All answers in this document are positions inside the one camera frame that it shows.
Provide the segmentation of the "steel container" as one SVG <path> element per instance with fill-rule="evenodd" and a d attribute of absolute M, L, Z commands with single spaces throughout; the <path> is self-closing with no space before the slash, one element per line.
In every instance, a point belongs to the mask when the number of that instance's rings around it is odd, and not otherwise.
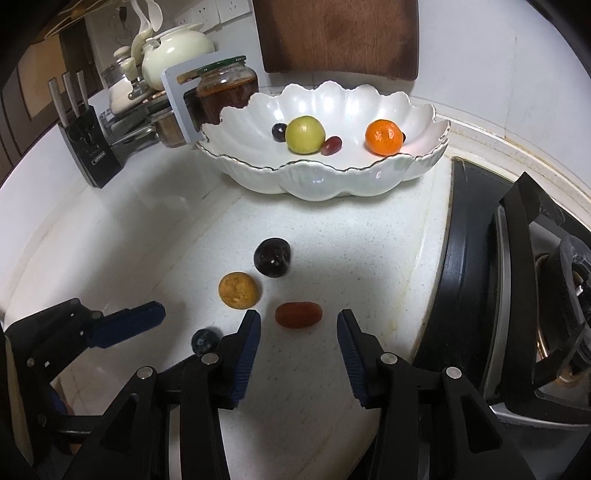
<path fill-rule="evenodd" d="M 169 110 L 154 115 L 151 123 L 159 141 L 167 148 L 178 148 L 186 144 L 174 113 Z"/>

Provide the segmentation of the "white scalloped bowl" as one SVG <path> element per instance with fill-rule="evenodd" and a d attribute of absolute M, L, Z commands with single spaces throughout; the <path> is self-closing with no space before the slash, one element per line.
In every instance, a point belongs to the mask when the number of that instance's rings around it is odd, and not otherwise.
<path fill-rule="evenodd" d="M 427 173 L 447 149 L 449 121 L 398 91 L 290 84 L 253 94 L 205 124 L 197 148 L 240 186 L 305 201 L 373 197 Z"/>

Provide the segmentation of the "red oblong tomato front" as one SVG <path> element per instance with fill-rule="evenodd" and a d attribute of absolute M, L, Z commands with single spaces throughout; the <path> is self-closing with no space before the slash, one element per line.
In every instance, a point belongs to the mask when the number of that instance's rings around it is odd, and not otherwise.
<path fill-rule="evenodd" d="M 331 156 L 342 150 L 342 139 L 339 136 L 332 136 L 325 140 L 320 149 L 324 156 Z"/>

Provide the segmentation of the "black knife block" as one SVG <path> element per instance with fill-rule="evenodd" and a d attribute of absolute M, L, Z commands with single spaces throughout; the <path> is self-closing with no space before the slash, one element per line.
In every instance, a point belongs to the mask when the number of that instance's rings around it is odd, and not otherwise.
<path fill-rule="evenodd" d="M 102 189 L 122 169 L 103 135 L 94 108 L 89 104 L 84 72 L 78 71 L 76 79 L 82 103 L 78 102 L 72 76 L 66 71 L 61 76 L 70 104 L 70 112 L 64 106 L 58 80 L 48 81 L 48 90 L 59 118 L 60 131 L 66 145 L 86 182 Z"/>

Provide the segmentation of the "white wall sockets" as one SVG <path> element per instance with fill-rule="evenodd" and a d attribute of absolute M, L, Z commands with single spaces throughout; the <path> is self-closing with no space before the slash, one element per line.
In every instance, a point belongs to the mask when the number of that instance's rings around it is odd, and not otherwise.
<path fill-rule="evenodd" d="M 198 24 L 201 32 L 207 32 L 250 13 L 249 0 L 193 1 L 174 17 L 174 25 Z"/>

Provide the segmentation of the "dark grape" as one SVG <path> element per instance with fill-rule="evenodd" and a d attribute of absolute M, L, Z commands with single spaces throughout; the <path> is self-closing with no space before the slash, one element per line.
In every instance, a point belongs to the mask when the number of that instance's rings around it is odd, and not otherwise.
<path fill-rule="evenodd" d="M 286 123 L 276 123 L 271 127 L 271 135 L 273 136 L 273 140 L 278 143 L 286 142 L 286 134 L 287 134 L 287 124 Z"/>

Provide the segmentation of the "dark plum back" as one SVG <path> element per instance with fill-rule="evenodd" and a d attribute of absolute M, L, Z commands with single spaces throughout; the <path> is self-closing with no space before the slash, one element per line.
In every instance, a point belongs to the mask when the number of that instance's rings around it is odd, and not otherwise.
<path fill-rule="evenodd" d="M 263 240 L 253 254 L 253 265 L 266 277 L 280 278 L 290 270 L 290 244 L 283 238 Z"/>

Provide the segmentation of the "red oblong tomato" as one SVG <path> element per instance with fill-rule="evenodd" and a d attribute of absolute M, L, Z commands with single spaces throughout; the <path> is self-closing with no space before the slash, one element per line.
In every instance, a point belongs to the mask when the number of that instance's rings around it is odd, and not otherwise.
<path fill-rule="evenodd" d="M 325 140 L 320 149 L 324 156 L 331 156 L 342 150 L 342 139 L 339 136 L 332 136 Z"/>
<path fill-rule="evenodd" d="M 284 328 L 308 328 L 322 320 L 322 307 L 314 302 L 287 302 L 276 308 L 274 319 Z"/>

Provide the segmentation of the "white hanging spoons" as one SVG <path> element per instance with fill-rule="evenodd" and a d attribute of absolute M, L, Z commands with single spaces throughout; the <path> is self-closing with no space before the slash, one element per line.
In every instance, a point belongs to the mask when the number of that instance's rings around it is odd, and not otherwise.
<path fill-rule="evenodd" d="M 139 19 L 139 33 L 157 33 L 163 24 L 163 12 L 154 0 L 145 0 L 147 13 L 144 13 L 137 0 L 129 1 L 131 8 Z"/>

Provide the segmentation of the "brown longan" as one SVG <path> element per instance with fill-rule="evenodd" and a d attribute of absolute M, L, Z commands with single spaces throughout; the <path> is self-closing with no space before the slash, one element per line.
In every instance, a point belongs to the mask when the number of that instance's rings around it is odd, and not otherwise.
<path fill-rule="evenodd" d="M 218 295 L 226 306 L 245 310 L 259 302 L 259 285 L 245 272 L 231 272 L 219 281 Z"/>

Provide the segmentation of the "black gas stove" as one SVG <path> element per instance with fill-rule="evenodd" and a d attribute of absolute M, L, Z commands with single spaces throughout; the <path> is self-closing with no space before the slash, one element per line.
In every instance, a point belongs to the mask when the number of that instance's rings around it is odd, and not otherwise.
<path fill-rule="evenodd" d="M 590 232 L 528 174 L 452 162 L 431 314 L 414 358 L 459 368 L 507 423 L 590 425 Z"/>

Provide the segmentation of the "left burner grate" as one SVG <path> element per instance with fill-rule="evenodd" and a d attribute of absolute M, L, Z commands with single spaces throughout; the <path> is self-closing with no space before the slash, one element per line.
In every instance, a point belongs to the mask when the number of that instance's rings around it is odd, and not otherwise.
<path fill-rule="evenodd" d="M 590 422 L 590 244 L 527 173 L 500 200 L 485 399 L 518 416 Z"/>

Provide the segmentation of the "brown wooden cutting board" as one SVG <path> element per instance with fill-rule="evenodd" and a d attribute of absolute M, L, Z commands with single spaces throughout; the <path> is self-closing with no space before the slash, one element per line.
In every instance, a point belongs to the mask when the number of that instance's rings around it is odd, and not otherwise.
<path fill-rule="evenodd" d="M 252 3 L 269 73 L 349 72 L 414 81 L 416 0 L 270 0 Z"/>

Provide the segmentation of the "white rack frame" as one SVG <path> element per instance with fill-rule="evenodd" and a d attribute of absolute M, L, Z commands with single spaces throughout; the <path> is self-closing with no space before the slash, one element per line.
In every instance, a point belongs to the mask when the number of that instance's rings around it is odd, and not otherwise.
<path fill-rule="evenodd" d="M 183 135 L 185 143 L 192 145 L 201 138 L 200 132 L 194 127 L 193 121 L 186 106 L 185 98 L 187 92 L 194 92 L 199 83 L 199 77 L 181 82 L 179 78 L 186 76 L 192 71 L 223 60 L 230 56 L 228 51 L 215 51 L 200 55 L 184 62 L 172 65 L 163 70 L 160 75 L 166 96 L 172 111 Z"/>

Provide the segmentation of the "small steel pot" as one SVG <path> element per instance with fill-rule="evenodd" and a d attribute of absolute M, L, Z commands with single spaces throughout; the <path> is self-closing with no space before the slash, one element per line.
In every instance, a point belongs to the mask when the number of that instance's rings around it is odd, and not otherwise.
<path fill-rule="evenodd" d="M 119 116 L 145 100 L 148 92 L 133 93 L 133 85 L 121 68 L 121 63 L 130 57 L 129 46 L 118 48 L 113 53 L 114 62 L 102 73 L 102 80 L 108 89 L 109 107 L 114 116 Z"/>

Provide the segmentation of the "green round fruit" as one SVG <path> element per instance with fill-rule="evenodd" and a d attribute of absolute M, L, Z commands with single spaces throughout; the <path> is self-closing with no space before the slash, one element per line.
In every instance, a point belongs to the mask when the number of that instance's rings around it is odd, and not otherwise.
<path fill-rule="evenodd" d="M 315 117 L 297 117 L 287 124 L 286 142 L 287 148 L 296 154 L 314 154 L 325 142 L 325 129 Z"/>

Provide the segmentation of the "glass jar green lid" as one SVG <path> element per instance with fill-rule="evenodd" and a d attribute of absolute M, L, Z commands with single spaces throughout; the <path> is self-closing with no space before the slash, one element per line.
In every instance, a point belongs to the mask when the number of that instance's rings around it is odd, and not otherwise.
<path fill-rule="evenodd" d="M 199 82 L 195 90 L 208 123 L 218 124 L 224 107 L 245 107 L 259 90 L 256 71 L 245 60 L 245 55 L 240 55 L 197 69 Z"/>

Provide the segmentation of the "orange tangerine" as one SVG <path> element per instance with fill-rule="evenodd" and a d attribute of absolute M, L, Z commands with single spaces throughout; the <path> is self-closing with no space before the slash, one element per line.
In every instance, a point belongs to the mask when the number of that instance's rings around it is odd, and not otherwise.
<path fill-rule="evenodd" d="M 370 123 L 365 133 L 365 143 L 370 152 L 388 157 L 398 154 L 403 143 L 402 130 L 391 120 L 379 119 Z"/>

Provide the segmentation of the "red oblong tomato back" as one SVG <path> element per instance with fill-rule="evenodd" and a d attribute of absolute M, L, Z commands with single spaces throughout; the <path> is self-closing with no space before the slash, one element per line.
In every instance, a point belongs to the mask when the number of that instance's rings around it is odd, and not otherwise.
<path fill-rule="evenodd" d="M 322 320 L 322 307 L 314 302 L 287 302 L 276 308 L 274 319 L 284 328 L 308 328 Z"/>

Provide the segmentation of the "cream ceramic teapot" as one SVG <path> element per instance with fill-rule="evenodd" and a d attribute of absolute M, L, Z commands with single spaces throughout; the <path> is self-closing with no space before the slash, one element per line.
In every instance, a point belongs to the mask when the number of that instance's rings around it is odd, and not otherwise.
<path fill-rule="evenodd" d="M 161 74 L 170 66 L 214 53 L 211 39 L 201 32 L 201 28 L 202 24 L 193 23 L 176 26 L 157 35 L 151 29 L 136 35 L 131 45 L 131 57 L 151 89 L 164 89 Z"/>

